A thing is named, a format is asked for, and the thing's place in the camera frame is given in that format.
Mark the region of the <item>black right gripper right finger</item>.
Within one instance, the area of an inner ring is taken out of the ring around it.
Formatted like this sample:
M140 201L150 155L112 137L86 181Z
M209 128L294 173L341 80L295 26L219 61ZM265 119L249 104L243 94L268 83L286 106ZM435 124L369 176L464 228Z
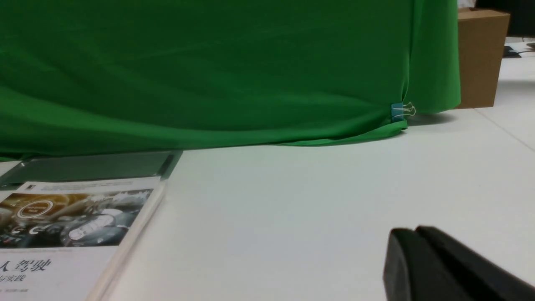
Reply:
M432 246L449 273L473 301L533 301L534 286L495 265L437 227L416 232Z

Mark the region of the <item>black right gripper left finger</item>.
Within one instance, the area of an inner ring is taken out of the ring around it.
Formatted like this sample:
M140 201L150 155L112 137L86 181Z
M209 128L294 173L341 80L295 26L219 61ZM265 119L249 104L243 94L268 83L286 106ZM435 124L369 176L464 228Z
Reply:
M383 269L388 301L472 301L430 244L415 231L389 232Z

